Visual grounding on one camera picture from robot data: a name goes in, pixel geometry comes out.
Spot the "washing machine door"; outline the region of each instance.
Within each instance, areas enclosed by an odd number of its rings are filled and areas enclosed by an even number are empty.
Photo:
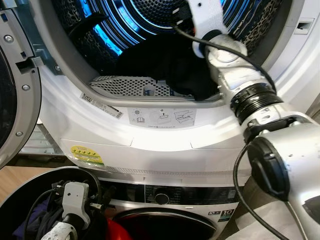
[[[13,11],[0,9],[0,169],[20,151],[37,123],[37,60]]]
[[[160,207],[123,211],[113,220],[124,227],[133,240],[208,240],[217,230],[201,215]]]

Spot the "barcode sticker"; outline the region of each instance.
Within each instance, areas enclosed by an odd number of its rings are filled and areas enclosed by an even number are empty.
[[[93,106],[101,109],[102,111],[106,112],[107,114],[110,114],[111,116],[117,119],[120,119],[121,116],[123,115],[122,112],[120,112],[118,109],[114,108],[113,106],[109,106],[109,105],[105,105],[100,102],[97,102],[96,100],[85,95],[84,93],[81,95],[81,99],[87,101],[88,103],[92,104]]]

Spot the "warning label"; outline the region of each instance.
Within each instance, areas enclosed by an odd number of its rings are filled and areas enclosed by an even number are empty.
[[[223,210],[220,215],[220,219],[218,220],[218,223],[229,221],[234,211],[234,209]]]
[[[120,119],[123,115],[122,112],[120,112],[118,109],[114,108],[113,106],[105,105],[100,102],[97,102],[96,100],[93,100],[91,97],[85,95],[84,93],[81,95],[81,99],[87,101],[88,103],[92,104],[93,106],[101,109],[102,111],[106,112],[107,114],[110,114],[111,116]]]
[[[98,153],[85,146],[73,146],[71,153],[77,160],[99,165],[104,164]]]
[[[152,129],[178,129],[195,125],[195,108],[128,108],[130,124]]]

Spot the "black cable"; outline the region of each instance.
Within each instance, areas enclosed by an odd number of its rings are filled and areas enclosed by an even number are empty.
[[[274,229],[272,226],[270,226],[267,222],[265,222],[261,217],[259,217],[258,214],[255,213],[255,211],[246,203],[240,188],[239,188],[239,183],[238,183],[238,168],[239,168],[239,164],[240,161],[242,159],[242,157],[244,156],[245,152],[247,151],[247,147],[248,145],[244,146],[242,148],[242,150],[240,151],[238,157],[236,158],[236,161],[234,163],[234,167],[233,167],[233,184],[234,184],[234,188],[236,193],[239,196],[240,202],[242,203],[242,205],[248,210],[248,212],[262,225],[264,226],[266,229],[268,229],[272,234],[274,234],[275,236],[277,236],[279,239],[281,240],[289,240],[288,238],[286,238],[285,236],[283,236],[280,232],[278,232],[276,229]]]
[[[43,196],[45,196],[49,193],[53,193],[53,192],[56,192],[56,189],[50,189],[48,191],[45,191],[34,201],[32,207],[30,208],[29,213],[25,219],[25,224],[23,227],[23,238],[22,238],[23,240],[27,239],[27,228],[28,228],[29,220],[30,220],[30,217],[31,217],[31,214],[32,214],[34,208],[37,206],[38,202],[42,199]]]
[[[272,80],[272,78],[270,77],[270,75],[261,67],[259,66],[258,64],[256,64],[252,59],[250,59],[248,56],[246,55],[243,55],[242,53],[236,51],[236,50],[233,50],[232,48],[229,48],[229,47],[226,47],[226,46],[221,46],[221,45],[218,45],[218,44],[215,44],[213,42],[210,42],[210,41],[206,41],[206,40],[202,40],[200,38],[197,38],[195,36],[191,36],[189,35],[188,33],[182,31],[181,29],[179,29],[177,26],[173,26],[173,29],[180,35],[192,40],[192,41],[195,41],[197,43],[200,43],[200,44],[204,44],[204,45],[207,45],[207,46],[210,46],[210,47],[213,47],[213,48],[216,48],[216,49],[219,49],[219,50],[224,50],[224,51],[227,51],[229,53],[232,53],[234,55],[237,55],[238,57],[242,58],[243,60],[247,61],[248,63],[250,63],[252,66],[254,66],[254,68],[256,70],[258,70],[259,72],[261,72],[264,76],[265,76],[265,79],[267,79],[267,81],[270,83],[270,85],[272,86],[272,89],[274,90],[275,93],[277,93],[277,90],[276,90],[276,86],[275,86],[275,83],[274,81]]]

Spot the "yellow sticker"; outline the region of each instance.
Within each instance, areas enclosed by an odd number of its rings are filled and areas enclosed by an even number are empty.
[[[71,147],[71,153],[76,159],[80,161],[100,165],[104,164],[97,152],[85,146],[73,146]]]

